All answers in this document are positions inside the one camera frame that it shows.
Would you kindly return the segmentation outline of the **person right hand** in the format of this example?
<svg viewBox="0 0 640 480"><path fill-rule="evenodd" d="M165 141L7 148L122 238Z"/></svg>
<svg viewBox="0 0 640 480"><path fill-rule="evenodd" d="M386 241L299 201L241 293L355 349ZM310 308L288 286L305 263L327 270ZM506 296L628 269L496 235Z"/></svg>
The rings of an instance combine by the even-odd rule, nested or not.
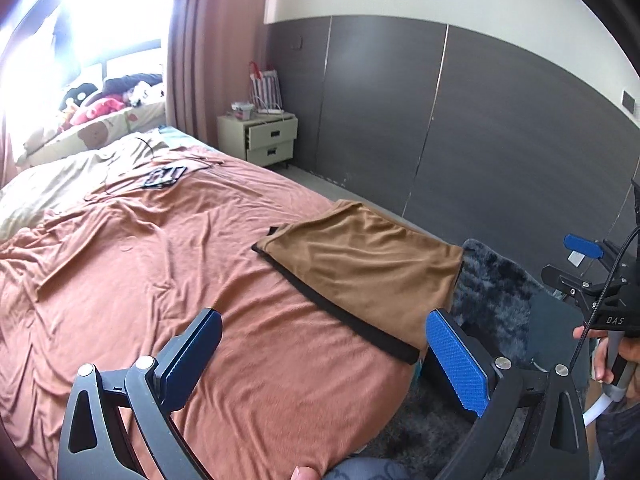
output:
<svg viewBox="0 0 640 480"><path fill-rule="evenodd" d="M573 330L573 337L579 339L585 335L590 339L597 339L597 349L593 357L593 373L594 378L598 382L610 384L614 379L612 364L610 359L617 354L628 363L639 363L639 339L623 336L617 347L611 341L606 330L586 330L585 327L576 327Z"/></svg>

